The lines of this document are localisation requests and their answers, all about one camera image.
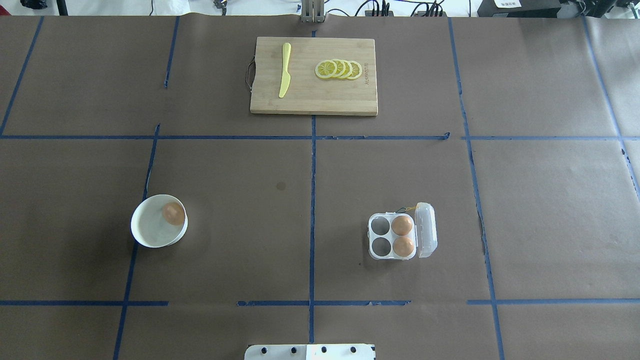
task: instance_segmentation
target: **metal clamp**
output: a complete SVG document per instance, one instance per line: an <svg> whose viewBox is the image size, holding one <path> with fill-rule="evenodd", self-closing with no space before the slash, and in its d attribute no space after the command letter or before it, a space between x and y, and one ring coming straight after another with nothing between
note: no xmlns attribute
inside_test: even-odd
<svg viewBox="0 0 640 360"><path fill-rule="evenodd" d="M324 22L324 0L302 0L303 22Z"/></svg>

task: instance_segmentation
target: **white label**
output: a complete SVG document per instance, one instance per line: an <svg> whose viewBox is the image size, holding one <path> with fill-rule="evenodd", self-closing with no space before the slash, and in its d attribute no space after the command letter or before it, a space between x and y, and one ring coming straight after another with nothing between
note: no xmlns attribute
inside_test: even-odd
<svg viewBox="0 0 640 360"><path fill-rule="evenodd" d="M496 6L501 9L509 9L509 8L519 8L520 0L493 0Z"/></svg>

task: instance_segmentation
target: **knife handle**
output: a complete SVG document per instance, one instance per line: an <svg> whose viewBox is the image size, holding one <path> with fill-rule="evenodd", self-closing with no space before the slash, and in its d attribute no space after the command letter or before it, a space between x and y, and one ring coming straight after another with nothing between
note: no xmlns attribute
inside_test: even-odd
<svg viewBox="0 0 640 360"><path fill-rule="evenodd" d="M289 72L289 57L291 56L291 44L282 44L282 72Z"/></svg>

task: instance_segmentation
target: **egg holder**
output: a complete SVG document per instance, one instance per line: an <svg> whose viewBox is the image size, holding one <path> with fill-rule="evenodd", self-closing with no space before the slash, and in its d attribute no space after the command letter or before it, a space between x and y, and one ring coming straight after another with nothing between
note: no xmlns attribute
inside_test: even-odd
<svg viewBox="0 0 640 360"><path fill-rule="evenodd" d="M416 253L419 258L428 258L438 247L436 218L433 206L419 202L415 209L413 229L405 235L413 240L414 249L409 256L400 256L394 252L394 241L400 237L394 233L391 224L398 217L411 216L404 213L377 213L369 218L369 255L376 260L409 260Z"/></svg>

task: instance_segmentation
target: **white floor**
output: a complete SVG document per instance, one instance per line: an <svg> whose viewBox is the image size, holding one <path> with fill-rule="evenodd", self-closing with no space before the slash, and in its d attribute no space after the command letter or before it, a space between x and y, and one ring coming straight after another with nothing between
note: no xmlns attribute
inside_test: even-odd
<svg viewBox="0 0 640 360"><path fill-rule="evenodd" d="M154 3L153 15L183 15L196 12L207 15L221 15L213 5L213 0L67 0L69 15L149 15L151 2ZM364 0L329 0L325 10L338 8L353 15ZM228 0L227 15L281 15L300 13L297 0ZM482 0L472 0L472 16L477 16L477 7ZM32 10L20 5L19 0L0 0L12 15L57 15L56 0L47 0L49 7L44 10ZM363 9L370 10L373 3ZM446 0L442 7L450 17L466 17L469 12L467 0ZM390 9L395 16L409 16L415 4L391 0ZM633 18L630 10L614 8L607 17Z"/></svg>

